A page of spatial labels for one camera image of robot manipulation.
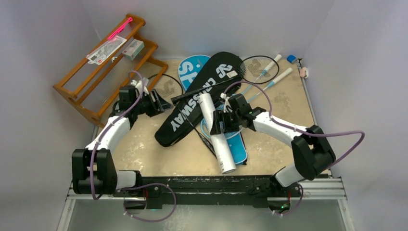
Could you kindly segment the white shuttlecock tube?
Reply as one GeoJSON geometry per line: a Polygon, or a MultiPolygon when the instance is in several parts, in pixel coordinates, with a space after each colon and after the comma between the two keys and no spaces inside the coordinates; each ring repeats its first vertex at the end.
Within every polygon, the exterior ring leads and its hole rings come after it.
{"type": "MultiPolygon", "coordinates": [[[[211,132],[214,125],[214,112],[216,111],[212,97],[209,93],[204,93],[199,96],[199,105],[207,124],[207,129],[211,132]]],[[[210,139],[215,150],[218,165],[221,174],[229,174],[236,170],[232,154],[230,152],[226,137],[223,133],[215,131],[210,134],[210,139]]]]}

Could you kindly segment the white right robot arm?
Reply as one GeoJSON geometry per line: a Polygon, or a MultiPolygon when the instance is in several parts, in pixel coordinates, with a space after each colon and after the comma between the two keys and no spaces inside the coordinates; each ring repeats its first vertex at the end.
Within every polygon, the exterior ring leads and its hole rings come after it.
{"type": "Polygon", "coordinates": [[[293,163],[279,170],[270,183],[274,195],[283,195],[298,181],[313,180],[335,162],[335,154],[319,126],[298,126],[270,115],[264,108],[252,108],[242,94],[228,97],[226,104],[226,111],[205,109],[211,118],[207,123],[211,136],[248,128],[291,148],[293,163]]]}

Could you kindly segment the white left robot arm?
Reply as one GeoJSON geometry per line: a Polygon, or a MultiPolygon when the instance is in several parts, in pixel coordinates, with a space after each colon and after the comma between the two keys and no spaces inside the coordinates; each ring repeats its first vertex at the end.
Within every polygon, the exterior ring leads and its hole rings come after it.
{"type": "Polygon", "coordinates": [[[120,87],[115,104],[99,135],[85,148],[72,153],[72,187],[76,194],[98,196],[125,189],[130,196],[137,197],[143,192],[143,183],[137,180],[139,172],[117,170],[112,153],[139,115],[153,117],[173,105],[155,89],[147,91],[132,85],[120,87]]]}

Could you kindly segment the black badminton racket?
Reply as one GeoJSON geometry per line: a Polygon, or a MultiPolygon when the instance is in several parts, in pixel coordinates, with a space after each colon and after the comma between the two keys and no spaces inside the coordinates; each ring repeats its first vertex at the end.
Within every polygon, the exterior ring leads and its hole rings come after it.
{"type": "MultiPolygon", "coordinates": [[[[182,95],[184,93],[182,85],[173,76],[168,74],[162,74],[162,76],[155,83],[153,88],[156,89],[156,91],[161,95],[161,97],[164,98],[169,103],[171,102],[171,98],[182,95]]],[[[182,118],[187,119],[184,113],[182,113],[182,118]]],[[[187,121],[189,127],[196,132],[202,143],[215,157],[216,153],[210,141],[197,130],[196,126],[194,126],[189,119],[187,119],[187,121]]]]}
{"type": "Polygon", "coordinates": [[[271,80],[275,79],[280,71],[280,66],[278,64],[279,60],[282,58],[280,54],[272,58],[266,55],[254,55],[248,58],[245,58],[239,67],[238,74],[233,77],[228,77],[227,80],[224,80],[220,83],[210,84],[208,87],[202,87],[197,90],[193,90],[187,93],[184,93],[180,96],[171,98],[173,104],[178,103],[182,99],[186,99],[196,95],[204,90],[210,90],[212,87],[230,84],[236,80],[245,80],[254,84],[264,84],[268,83],[271,80]]]}

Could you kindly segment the black Crossway racket cover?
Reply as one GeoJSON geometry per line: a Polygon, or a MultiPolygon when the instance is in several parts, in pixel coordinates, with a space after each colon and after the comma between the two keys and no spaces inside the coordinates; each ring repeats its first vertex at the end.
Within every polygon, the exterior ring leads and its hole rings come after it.
{"type": "Polygon", "coordinates": [[[186,93],[201,90],[180,100],[177,107],[163,122],[154,137],[163,147],[169,147],[186,137],[203,119],[199,96],[209,93],[215,103],[220,94],[233,82],[227,74],[239,72],[242,59],[222,51],[212,56],[193,55],[178,67],[178,76],[186,93]]]}

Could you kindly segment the blue racket cover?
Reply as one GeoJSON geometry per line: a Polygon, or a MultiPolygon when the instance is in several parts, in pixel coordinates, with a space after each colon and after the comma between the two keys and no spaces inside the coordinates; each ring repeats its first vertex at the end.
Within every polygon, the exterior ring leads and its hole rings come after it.
{"type": "MultiPolygon", "coordinates": [[[[178,77],[184,90],[187,90],[197,74],[202,70],[204,64],[210,59],[207,55],[193,55],[179,64],[178,77]]],[[[247,159],[247,152],[240,132],[224,134],[229,145],[235,165],[244,165],[247,159]]]]}

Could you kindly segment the small white box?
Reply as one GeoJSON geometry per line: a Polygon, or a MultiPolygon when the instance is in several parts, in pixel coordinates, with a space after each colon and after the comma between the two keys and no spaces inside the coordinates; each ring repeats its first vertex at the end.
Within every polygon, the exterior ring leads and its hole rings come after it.
{"type": "Polygon", "coordinates": [[[144,48],[144,42],[138,39],[133,39],[128,46],[122,51],[122,54],[133,61],[141,50],[144,48]]]}

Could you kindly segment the wooden shelf rack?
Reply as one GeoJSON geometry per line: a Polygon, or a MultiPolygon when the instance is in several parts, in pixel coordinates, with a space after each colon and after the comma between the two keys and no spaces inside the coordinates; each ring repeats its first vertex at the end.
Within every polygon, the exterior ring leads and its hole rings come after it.
{"type": "Polygon", "coordinates": [[[106,38],[129,17],[133,18],[133,22],[118,34],[127,39],[127,42],[115,53],[100,65],[88,64],[87,58],[82,58],[58,83],[53,85],[53,88],[85,119],[101,128],[105,125],[102,116],[117,100],[119,88],[129,83],[128,71],[151,70],[154,75],[148,84],[148,89],[151,90],[168,69],[167,63],[153,56],[158,48],[157,43],[140,34],[146,21],[130,13],[94,47],[94,50],[104,44],[107,41],[106,38]],[[122,54],[122,50],[133,39],[143,41],[144,48],[131,61],[122,54]]]}

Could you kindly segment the clear stationery packet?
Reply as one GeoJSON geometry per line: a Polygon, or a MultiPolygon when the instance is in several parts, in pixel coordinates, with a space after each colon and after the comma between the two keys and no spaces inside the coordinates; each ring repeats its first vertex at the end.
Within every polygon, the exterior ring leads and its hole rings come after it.
{"type": "Polygon", "coordinates": [[[126,42],[126,38],[115,35],[86,56],[88,64],[102,64],[126,42]]]}

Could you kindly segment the small blue block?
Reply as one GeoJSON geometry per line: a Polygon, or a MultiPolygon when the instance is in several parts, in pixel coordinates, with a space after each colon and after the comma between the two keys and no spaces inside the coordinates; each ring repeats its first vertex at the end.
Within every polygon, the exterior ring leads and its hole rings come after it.
{"type": "Polygon", "coordinates": [[[288,55],[287,58],[286,58],[286,60],[287,60],[289,63],[294,64],[294,63],[297,62],[298,58],[297,58],[296,56],[294,56],[294,55],[288,55]]]}

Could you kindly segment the pink white clip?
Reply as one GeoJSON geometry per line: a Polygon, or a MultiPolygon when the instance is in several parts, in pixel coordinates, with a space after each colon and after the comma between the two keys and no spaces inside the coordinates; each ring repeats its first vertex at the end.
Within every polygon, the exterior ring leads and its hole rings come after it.
{"type": "Polygon", "coordinates": [[[308,69],[306,67],[302,67],[299,71],[300,77],[307,79],[308,78],[308,69]]]}

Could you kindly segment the black metal base frame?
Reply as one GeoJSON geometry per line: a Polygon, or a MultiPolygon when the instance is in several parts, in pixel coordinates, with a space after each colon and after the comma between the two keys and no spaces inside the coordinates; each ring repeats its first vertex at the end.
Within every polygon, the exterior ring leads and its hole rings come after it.
{"type": "Polygon", "coordinates": [[[344,199],[341,179],[328,174],[314,180],[301,180],[281,187],[274,175],[236,176],[142,176],[137,185],[113,194],[100,195],[101,200],[116,199],[146,202],[148,209],[164,205],[250,205],[254,208],[281,210],[298,199],[344,199]]]}

